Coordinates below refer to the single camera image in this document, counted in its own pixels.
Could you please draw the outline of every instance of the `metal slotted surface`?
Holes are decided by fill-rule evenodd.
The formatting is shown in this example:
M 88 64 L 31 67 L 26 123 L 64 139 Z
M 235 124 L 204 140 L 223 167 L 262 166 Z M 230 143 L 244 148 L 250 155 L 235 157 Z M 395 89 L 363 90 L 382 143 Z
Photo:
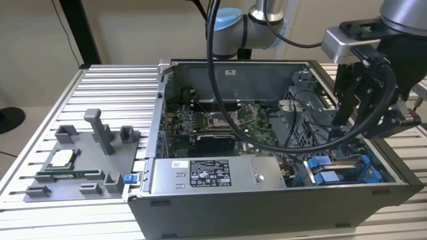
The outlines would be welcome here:
M 337 65 L 323 65 L 335 78 Z M 122 199 L 24 203 L 23 194 L 32 176 L 55 144 L 55 129 L 75 124 L 90 127 L 83 119 L 87 107 L 103 110 L 102 119 L 112 128 L 134 125 L 143 132 L 134 171 L 144 168 L 144 147 L 150 133 L 152 99 L 156 96 L 156 66 L 91 67 L 76 86 L 64 95 L 55 118 L 36 144 L 19 156 L 22 166 L 2 195 L 0 239 L 144 239 L 131 209 Z M 398 155 L 427 186 L 427 132 L 418 127 L 386 139 Z M 385 207 L 363 224 L 350 229 L 329 229 L 223 239 L 250 240 L 407 240 L 427 239 L 427 187 L 401 206 Z

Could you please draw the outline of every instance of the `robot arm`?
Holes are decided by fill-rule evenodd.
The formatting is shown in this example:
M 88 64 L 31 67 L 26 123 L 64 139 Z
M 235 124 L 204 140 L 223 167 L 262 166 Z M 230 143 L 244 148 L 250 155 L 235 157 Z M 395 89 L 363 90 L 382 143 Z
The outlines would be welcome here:
M 285 24 L 283 0 L 270 0 L 266 12 L 271 25 L 279 31 Z M 214 30 L 214 57 L 231 59 L 238 49 L 267 49 L 277 40 L 265 15 L 265 0 L 256 0 L 248 14 L 238 8 L 222 8 L 218 11 Z
M 214 2 L 218 11 L 220 0 Z M 265 49 L 275 41 L 273 32 L 281 28 L 285 21 L 283 12 L 279 10 L 282 4 L 278 2 L 258 0 L 247 16 L 236 12 L 223 15 L 223 12 L 218 11 L 215 24 L 207 21 L 208 76 L 214 90 L 218 91 L 212 58 L 231 58 L 239 48 Z M 345 136 L 338 136 L 337 140 L 315 148 L 278 149 L 247 139 L 234 126 L 232 120 L 227 119 L 239 136 L 255 145 L 275 151 L 310 152 L 345 143 L 358 134 L 363 134 L 369 139 L 385 138 L 419 125 L 421 117 L 406 107 L 405 101 L 409 99 L 411 88 L 427 73 L 425 12 L 427 12 L 425 0 L 385 0 L 382 17 L 343 22 L 326 32 L 322 49 L 339 64 L 334 89 L 339 104 L 333 125 L 342 126 L 353 115 L 357 116 L 355 126 Z M 269 20 L 277 24 L 277 29 L 269 29 Z M 297 47 L 303 46 L 289 40 L 286 42 Z M 222 105 L 218 92 L 215 98 Z
M 394 98 L 378 119 L 363 133 L 366 138 L 389 137 L 422 123 L 418 114 L 407 108 L 413 87 L 427 74 L 427 1 L 386 0 L 382 16 L 343 22 L 326 31 L 322 49 L 338 66 L 335 95 L 339 110 L 333 124 L 341 126 L 355 107 L 359 124 L 373 113 L 385 90 L 385 76 L 361 62 L 355 50 L 371 46 L 383 54 L 397 76 Z

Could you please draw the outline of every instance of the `cable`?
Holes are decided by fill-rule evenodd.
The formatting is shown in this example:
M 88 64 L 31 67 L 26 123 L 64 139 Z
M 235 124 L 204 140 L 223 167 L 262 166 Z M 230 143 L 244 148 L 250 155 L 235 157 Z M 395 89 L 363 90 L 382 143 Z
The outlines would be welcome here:
M 56 16 L 58 16 L 58 19 L 59 19 L 59 23 L 60 23 L 62 29 L 64 30 L 66 35 L 67 35 L 68 45 L 70 45 L 70 49 L 71 49 L 71 52 L 72 52 L 72 55 L 74 55 L 74 59 L 78 62 L 78 67 L 80 67 L 79 59 L 78 59 L 78 56 L 76 56 L 76 53 L 75 53 L 75 50 L 74 50 L 74 46 L 72 46 L 72 41 L 70 39 L 70 35 L 68 35 L 68 32 L 67 32 L 64 24 L 63 24 L 63 20 L 62 20 L 60 14 L 59 14 L 59 10 L 56 8 L 54 0 L 51 0 L 51 2 L 52 2 L 52 5 L 54 5 L 54 9 L 55 9 L 55 13 L 56 13 Z
M 0 151 L 0 154 L 10 155 L 10 156 L 14 157 L 14 158 L 18 158 L 18 157 L 19 157 L 19 156 L 16 156 L 16 155 L 14 155 L 14 154 L 11 154 L 11 153 L 7 153 L 7 152 L 4 152 L 4 151 Z
M 289 129 L 289 136 L 285 141 L 285 147 L 289 147 L 294 132 L 295 132 L 295 127 L 297 127 L 297 120 L 298 120 L 298 111 L 297 111 L 297 106 L 295 106 L 295 101 L 294 101 L 294 116 L 293 116 L 293 123 L 291 123 L 291 128 Z
M 214 6 L 211 9 L 211 14 L 208 15 L 208 25 L 207 25 L 207 48 L 206 48 L 206 53 L 207 53 L 207 74 L 208 74 L 208 80 L 211 83 L 212 87 L 212 92 L 215 95 L 215 99 L 218 102 L 218 106 L 220 109 L 220 112 L 227 120 L 227 123 L 234 130 L 236 136 L 244 140 L 246 142 L 251 143 L 252 145 L 258 146 L 259 148 L 269 149 L 275 152 L 283 152 L 289 154 L 303 154 L 303 153 L 313 153 L 313 152 L 319 152 L 323 150 L 333 149 L 338 147 L 339 145 L 347 143 L 351 141 L 361 133 L 366 131 L 369 127 L 371 127 L 373 124 L 375 124 L 379 120 L 379 118 L 383 115 L 383 112 L 389 108 L 389 104 L 393 100 L 394 94 L 395 94 L 395 86 L 397 86 L 397 76 L 394 73 L 394 70 L 391 69 L 389 64 L 385 64 L 385 62 L 379 62 L 377 58 L 375 61 L 373 62 L 371 66 L 375 68 L 377 71 L 385 76 L 385 87 L 383 87 L 383 92 L 385 94 L 381 96 L 379 102 L 375 106 L 375 109 L 373 113 L 367 116 L 366 120 L 358 125 L 350 132 L 341 138 L 335 139 L 334 141 L 321 144 L 318 146 L 310 146 L 310 147 L 303 147 L 303 148 L 283 148 L 278 147 L 270 144 L 265 144 L 259 142 L 258 140 L 254 140 L 250 138 L 246 133 L 239 129 L 239 127 L 235 124 L 235 121 L 232 117 L 230 116 L 226 106 L 224 106 L 224 101 L 222 97 L 222 93 L 219 91 L 219 86 L 216 82 L 216 77 L 215 77 L 215 67 L 214 67 L 214 26 L 215 26 L 215 19 L 219 11 L 219 6 L 220 6 L 222 1 L 220 0 L 214 0 Z
M 290 39 L 287 39 L 285 36 L 282 36 L 278 31 L 274 29 L 274 26 L 273 26 L 273 23 L 270 22 L 270 19 L 269 19 L 269 15 L 267 15 L 267 0 L 265 0 L 263 2 L 263 14 L 265 14 L 265 20 L 266 20 L 266 23 L 267 23 L 267 26 L 271 30 L 271 32 L 274 33 L 274 35 L 283 41 L 286 42 L 287 44 L 298 47 L 298 48 L 302 48 L 302 49 L 313 49 L 313 48 L 317 48 L 317 47 L 321 47 L 322 45 L 322 42 L 318 42 L 315 44 L 310 44 L 310 45 L 306 45 L 306 44 L 299 44 L 294 41 L 291 41 Z
M 314 93 L 314 94 L 317 94 L 317 93 L 315 93 L 314 91 L 311 91 L 311 90 L 301 90 L 301 91 L 298 91 L 298 92 L 294 94 L 294 96 L 293 96 L 291 101 L 293 101 L 293 105 L 294 105 L 294 117 L 293 117 L 291 128 L 290 128 L 290 130 L 289 130 L 289 136 L 287 136 L 287 139 L 286 139 L 286 141 L 285 141 L 285 147 L 286 147 L 286 148 L 289 147 L 289 143 L 290 143 L 291 138 L 293 138 L 293 135 L 294 135 L 294 133 L 295 133 L 297 120 L 298 120 L 298 111 L 297 111 L 297 105 L 295 105 L 295 98 L 297 98 L 297 95 L 298 95 L 299 93 Z
M 206 10 L 204 10 L 204 8 L 203 8 L 203 5 L 202 5 L 202 3 L 200 3 L 200 0 L 190 0 L 192 3 L 194 3 L 194 5 L 198 7 L 198 9 L 199 9 L 199 12 L 200 12 L 200 14 L 202 14 L 202 17 L 203 17 L 203 19 L 204 19 L 204 21 L 207 20 L 207 13 L 206 13 Z

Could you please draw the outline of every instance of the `blue latch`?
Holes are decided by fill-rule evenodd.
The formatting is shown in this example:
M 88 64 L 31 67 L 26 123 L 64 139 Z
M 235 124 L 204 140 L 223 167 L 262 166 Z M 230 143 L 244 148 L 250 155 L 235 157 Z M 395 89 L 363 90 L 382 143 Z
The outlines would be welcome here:
M 136 184 L 139 182 L 139 176 L 135 174 L 127 174 L 123 178 L 124 184 Z
M 309 167 L 311 169 L 319 167 L 319 166 L 325 166 L 325 165 L 331 165 L 331 158 L 329 156 L 314 156 L 309 159 Z

